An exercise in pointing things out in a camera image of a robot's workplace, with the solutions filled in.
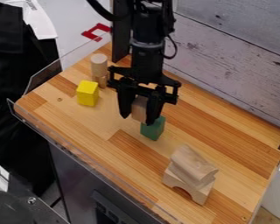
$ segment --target wooden table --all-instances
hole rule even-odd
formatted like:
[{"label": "wooden table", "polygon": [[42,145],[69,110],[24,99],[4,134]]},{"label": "wooden table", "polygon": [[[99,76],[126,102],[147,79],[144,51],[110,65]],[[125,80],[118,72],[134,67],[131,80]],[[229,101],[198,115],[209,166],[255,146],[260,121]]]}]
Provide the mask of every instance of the wooden table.
[{"label": "wooden table", "polygon": [[[97,53],[110,60],[110,48]],[[164,134],[151,141],[140,134],[139,122],[120,117],[113,89],[101,89],[95,108],[77,103],[77,85],[90,80],[89,57],[23,96],[16,112],[168,221],[249,222],[280,161],[280,129],[166,73],[183,87],[178,105],[164,106]],[[129,64],[130,57],[117,63]],[[181,144],[220,169],[204,206],[162,184],[170,156]]]}]

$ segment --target stacked wooden blocks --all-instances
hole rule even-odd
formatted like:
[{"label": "stacked wooden blocks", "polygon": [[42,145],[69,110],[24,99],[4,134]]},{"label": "stacked wooden blocks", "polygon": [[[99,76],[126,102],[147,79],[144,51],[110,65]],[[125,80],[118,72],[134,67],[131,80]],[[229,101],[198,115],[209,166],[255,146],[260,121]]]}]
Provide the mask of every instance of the stacked wooden blocks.
[{"label": "stacked wooden blocks", "polygon": [[160,116],[152,125],[146,125],[146,106],[148,98],[139,95],[132,104],[131,115],[141,123],[141,134],[153,141],[157,141],[165,128],[165,118]]},{"label": "stacked wooden blocks", "polygon": [[91,59],[92,81],[105,88],[108,81],[108,57],[102,53],[94,54]]},{"label": "stacked wooden blocks", "polygon": [[93,107],[99,98],[98,83],[83,80],[80,82],[76,93],[79,104]]},{"label": "stacked wooden blocks", "polygon": [[164,172],[163,183],[169,187],[180,187],[192,200],[204,205],[211,192],[218,169],[209,164],[200,154],[183,145],[171,156],[171,163]]}]

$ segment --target black cloth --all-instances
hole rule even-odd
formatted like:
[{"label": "black cloth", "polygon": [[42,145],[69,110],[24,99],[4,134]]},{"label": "black cloth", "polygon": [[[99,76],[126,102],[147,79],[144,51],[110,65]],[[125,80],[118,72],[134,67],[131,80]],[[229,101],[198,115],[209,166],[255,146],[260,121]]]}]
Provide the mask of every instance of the black cloth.
[{"label": "black cloth", "polygon": [[21,8],[0,3],[0,164],[31,181],[37,194],[53,180],[48,145],[11,114],[6,99],[19,99],[30,77],[58,57],[54,40],[38,41]]}]

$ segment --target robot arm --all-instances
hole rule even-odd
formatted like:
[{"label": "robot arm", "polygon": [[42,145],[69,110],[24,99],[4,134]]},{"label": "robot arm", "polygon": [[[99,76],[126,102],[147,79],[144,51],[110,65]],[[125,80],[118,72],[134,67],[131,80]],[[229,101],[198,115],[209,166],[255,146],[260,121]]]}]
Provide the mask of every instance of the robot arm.
[{"label": "robot arm", "polygon": [[[118,93],[120,113],[126,118],[131,113],[131,106],[137,95],[148,98],[146,105],[146,123],[151,125],[159,118],[164,104],[176,104],[180,82],[163,75],[164,58],[172,59],[177,53],[177,46],[172,41],[170,33],[174,32],[172,0],[126,0],[129,12],[126,15],[115,16],[105,10],[96,0],[87,0],[94,9],[109,21],[120,21],[131,15],[132,48],[131,67],[111,66],[108,86]],[[161,3],[158,7],[147,3]],[[172,56],[165,55],[165,38],[168,37],[176,52]],[[115,74],[122,75],[120,80]],[[154,89],[142,87],[139,84],[155,83]],[[166,87],[173,87],[172,93],[166,92]]]}]

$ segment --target gray wooden board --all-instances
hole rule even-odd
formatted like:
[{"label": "gray wooden board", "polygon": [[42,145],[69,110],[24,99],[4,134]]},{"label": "gray wooden board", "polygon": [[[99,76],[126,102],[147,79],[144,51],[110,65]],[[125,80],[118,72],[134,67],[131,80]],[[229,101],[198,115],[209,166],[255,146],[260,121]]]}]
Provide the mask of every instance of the gray wooden board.
[{"label": "gray wooden board", "polygon": [[[280,56],[176,15],[165,69],[280,126]],[[173,52],[167,42],[167,54]]]},{"label": "gray wooden board", "polygon": [[280,54],[280,0],[178,0],[178,12]]}]

